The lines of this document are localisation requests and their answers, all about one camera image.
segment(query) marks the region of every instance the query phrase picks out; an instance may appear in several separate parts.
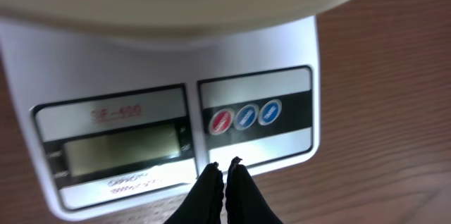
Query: white scale body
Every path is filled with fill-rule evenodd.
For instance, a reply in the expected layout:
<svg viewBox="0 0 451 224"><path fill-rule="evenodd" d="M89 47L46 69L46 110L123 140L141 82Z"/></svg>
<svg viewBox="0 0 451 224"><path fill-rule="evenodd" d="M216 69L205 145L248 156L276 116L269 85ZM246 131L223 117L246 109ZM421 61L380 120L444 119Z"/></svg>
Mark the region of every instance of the white scale body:
<svg viewBox="0 0 451 224"><path fill-rule="evenodd" d="M319 147L313 16L180 51L6 20L0 35L37 177L64 220L186 193L214 161L227 171L239 156L258 175Z"/></svg>

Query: round button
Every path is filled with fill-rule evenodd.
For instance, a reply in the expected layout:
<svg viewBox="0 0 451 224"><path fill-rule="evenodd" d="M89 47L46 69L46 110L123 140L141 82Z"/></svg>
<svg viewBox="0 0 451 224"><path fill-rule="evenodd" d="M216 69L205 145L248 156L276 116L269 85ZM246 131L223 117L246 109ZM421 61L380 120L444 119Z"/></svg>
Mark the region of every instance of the round button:
<svg viewBox="0 0 451 224"><path fill-rule="evenodd" d="M269 101L260 110L259 114L259 124L269 125L274 122L282 111L282 102L280 100L274 99Z"/></svg>
<svg viewBox="0 0 451 224"><path fill-rule="evenodd" d="M248 104L238 111L233 125L237 130L246 130L255 122L258 113L259 107L256 104Z"/></svg>
<svg viewBox="0 0 451 224"><path fill-rule="evenodd" d="M233 110L231 108L222 109L211 118L209 123L209 132L212 135L224 133L233 122Z"/></svg>

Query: display screen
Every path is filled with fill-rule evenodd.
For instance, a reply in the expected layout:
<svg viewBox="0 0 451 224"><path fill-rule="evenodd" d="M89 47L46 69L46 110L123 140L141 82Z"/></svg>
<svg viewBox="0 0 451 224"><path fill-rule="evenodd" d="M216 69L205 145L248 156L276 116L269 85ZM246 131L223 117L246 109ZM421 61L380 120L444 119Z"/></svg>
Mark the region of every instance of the display screen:
<svg viewBox="0 0 451 224"><path fill-rule="evenodd" d="M65 144L71 176L180 155L174 125L120 132Z"/></svg>

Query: digital scale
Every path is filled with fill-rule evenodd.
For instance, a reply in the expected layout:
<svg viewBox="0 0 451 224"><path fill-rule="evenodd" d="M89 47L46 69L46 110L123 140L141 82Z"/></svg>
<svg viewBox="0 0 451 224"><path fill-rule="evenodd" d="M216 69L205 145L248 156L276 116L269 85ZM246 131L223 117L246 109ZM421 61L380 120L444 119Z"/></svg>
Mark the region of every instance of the digital scale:
<svg viewBox="0 0 451 224"><path fill-rule="evenodd" d="M314 16L296 19L344 1L0 0L3 65L50 210L83 220L186 193L208 163L226 180L236 156L251 175L310 159L318 39Z"/></svg>

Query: brown wooden surface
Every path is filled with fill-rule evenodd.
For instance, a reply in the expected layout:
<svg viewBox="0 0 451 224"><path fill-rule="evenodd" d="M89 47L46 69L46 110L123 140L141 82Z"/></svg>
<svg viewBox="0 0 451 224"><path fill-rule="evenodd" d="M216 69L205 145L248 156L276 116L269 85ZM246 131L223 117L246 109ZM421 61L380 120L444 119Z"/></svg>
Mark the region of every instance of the brown wooden surface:
<svg viewBox="0 0 451 224"><path fill-rule="evenodd" d="M285 223L451 223L451 0L353 0L319 16L319 152L256 183ZM0 223L48 212L0 79ZM84 223L161 223L183 197Z"/></svg>

